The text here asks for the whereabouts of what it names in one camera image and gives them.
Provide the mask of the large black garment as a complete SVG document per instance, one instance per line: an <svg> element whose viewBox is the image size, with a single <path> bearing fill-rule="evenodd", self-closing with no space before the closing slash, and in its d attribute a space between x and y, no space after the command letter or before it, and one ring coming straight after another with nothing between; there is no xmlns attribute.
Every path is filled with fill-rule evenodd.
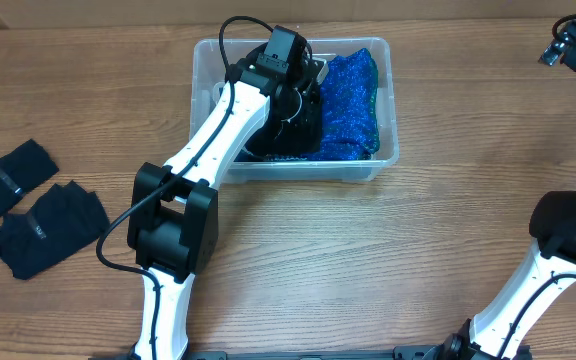
<svg viewBox="0 0 576 360"><path fill-rule="evenodd" d="M306 43L304 52L299 60L303 56L308 56L310 59L314 58L312 56L312 47L309 43ZM273 123L270 120L272 97L276 88L286 79L280 80L270 90L270 109L267 121L244 146L244 151L256 161L275 161L277 158L290 157L301 158L307 153L317 152L320 149L323 133L323 96L321 95L321 87L321 110L317 112L320 118L313 131L294 131L286 125Z"/></svg>

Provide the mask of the sparkly blue garment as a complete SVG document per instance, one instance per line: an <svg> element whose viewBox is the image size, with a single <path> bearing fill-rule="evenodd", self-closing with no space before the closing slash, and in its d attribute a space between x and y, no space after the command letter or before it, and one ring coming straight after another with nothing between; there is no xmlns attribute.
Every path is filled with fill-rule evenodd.
<svg viewBox="0 0 576 360"><path fill-rule="evenodd" d="M368 49L337 56L322 86L320 148L307 161L368 160L380 148L376 116L378 67Z"/></svg>

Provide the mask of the blue denim jeans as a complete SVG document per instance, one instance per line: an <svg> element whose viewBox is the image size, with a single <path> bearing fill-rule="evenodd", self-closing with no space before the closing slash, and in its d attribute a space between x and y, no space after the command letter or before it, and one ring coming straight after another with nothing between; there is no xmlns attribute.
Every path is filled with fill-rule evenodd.
<svg viewBox="0 0 576 360"><path fill-rule="evenodd" d="M278 85L267 90L242 81L226 82L218 106L214 143L240 161L301 159L320 149L319 90Z"/></svg>

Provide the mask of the clear plastic storage bin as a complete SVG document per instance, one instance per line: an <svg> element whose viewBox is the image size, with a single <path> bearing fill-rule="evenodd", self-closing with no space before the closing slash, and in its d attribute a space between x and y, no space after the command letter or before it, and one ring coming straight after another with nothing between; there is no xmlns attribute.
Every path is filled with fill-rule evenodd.
<svg viewBox="0 0 576 360"><path fill-rule="evenodd" d="M374 179L399 158L397 116L390 47L379 37L310 38L314 56L327 61L367 49L378 68L376 119L380 147L369 160L236 162L229 168L226 183L257 180L339 180L362 182ZM216 106L224 81L224 65L216 38L199 41L194 48L189 135L194 136Z"/></svg>

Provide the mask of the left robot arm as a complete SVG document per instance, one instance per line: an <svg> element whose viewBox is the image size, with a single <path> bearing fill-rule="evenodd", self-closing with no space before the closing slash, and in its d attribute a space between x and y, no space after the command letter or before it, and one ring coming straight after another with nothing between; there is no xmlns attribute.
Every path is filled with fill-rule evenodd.
<svg viewBox="0 0 576 360"><path fill-rule="evenodd" d="M297 158L320 147L327 64L304 37L275 26L267 42L225 70L215 107L189 143L163 166L143 164L135 177L127 242L145 297L131 359L184 357L192 284L218 240L218 189L235 159Z"/></svg>

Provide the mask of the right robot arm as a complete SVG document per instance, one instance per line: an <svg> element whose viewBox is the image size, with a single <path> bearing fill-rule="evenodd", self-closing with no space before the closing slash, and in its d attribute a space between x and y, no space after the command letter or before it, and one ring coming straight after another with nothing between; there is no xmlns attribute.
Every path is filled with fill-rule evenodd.
<svg viewBox="0 0 576 360"><path fill-rule="evenodd" d="M558 19L539 61L576 73L576 14ZM522 340L553 302L576 282L576 191L551 191L535 207L530 247L492 302L467 320L427 359L529 359Z"/></svg>

